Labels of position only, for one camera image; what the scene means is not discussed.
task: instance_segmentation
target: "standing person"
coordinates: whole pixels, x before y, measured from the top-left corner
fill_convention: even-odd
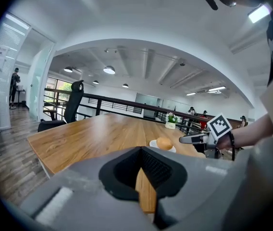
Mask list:
[[[189,114],[189,115],[195,116],[195,114],[196,114],[195,109],[194,109],[193,107],[190,107],[190,109],[189,109],[189,111],[188,111],[188,114]]]
[[[203,114],[201,115],[201,117],[204,117],[204,118],[207,118],[207,111],[206,110],[204,110],[204,112],[203,112]]]
[[[200,117],[202,117],[202,118],[207,118],[206,113],[207,113],[207,111],[204,110],[203,114],[202,114]],[[200,121],[199,123],[200,123],[200,128],[201,128],[201,129],[205,129],[205,128],[207,127],[207,122],[205,122],[205,121]]]
[[[20,77],[18,75],[19,72],[19,68],[15,68],[15,71],[12,74],[12,78],[11,78],[11,86],[10,86],[10,109],[15,109],[16,106],[14,105],[14,101],[15,101],[15,94],[17,91],[17,83],[20,82]]]
[[[241,128],[243,128],[243,127],[245,127],[246,126],[246,124],[247,124],[247,119],[246,119],[246,117],[243,115],[243,116],[241,116],[241,125],[240,125],[240,127]]]

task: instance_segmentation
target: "window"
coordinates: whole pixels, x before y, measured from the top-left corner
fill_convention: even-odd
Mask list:
[[[56,84],[56,89],[59,90],[67,90],[67,91],[71,91],[71,83],[66,82],[66,81],[62,81],[62,80],[57,80],[57,84]],[[60,93],[59,94],[59,99],[68,101],[69,99],[69,94],[64,94],[64,93]]]
[[[47,84],[46,84],[46,88],[50,88],[50,89],[59,89],[59,90],[67,90],[67,91],[71,91],[71,83],[63,81],[63,80],[59,80],[59,79],[55,79],[52,77],[48,77],[47,79]],[[49,110],[54,110],[55,107],[52,104],[56,104],[56,99],[55,99],[55,92],[53,91],[45,91],[45,99],[44,101],[46,102],[44,105],[44,109],[49,109]],[[63,120],[63,117],[61,115],[64,114],[65,111],[65,107],[63,107],[61,105],[61,103],[63,103],[63,100],[68,101],[69,100],[69,94],[64,94],[64,93],[59,93],[59,107],[57,108],[57,119],[58,120]]]

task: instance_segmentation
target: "glass door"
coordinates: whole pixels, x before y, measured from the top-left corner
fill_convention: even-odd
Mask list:
[[[37,107],[38,107],[38,96],[39,96],[39,86],[41,84],[42,75],[44,73],[44,69],[47,65],[48,59],[50,57],[50,53],[52,51],[54,43],[49,41],[45,44],[45,46],[34,56],[31,69],[29,71],[29,80],[30,83],[30,116],[38,120],[37,116]]]

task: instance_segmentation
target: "wrist strap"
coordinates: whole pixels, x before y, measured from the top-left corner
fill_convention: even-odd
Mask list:
[[[229,139],[231,141],[231,145],[233,148],[232,160],[234,161],[235,160],[235,139],[234,139],[234,135],[231,131],[228,132],[228,135],[229,135]]]

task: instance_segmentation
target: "bread roll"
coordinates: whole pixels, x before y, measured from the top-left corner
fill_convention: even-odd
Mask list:
[[[169,138],[159,137],[157,138],[157,146],[162,150],[170,150],[173,147],[172,141]]]

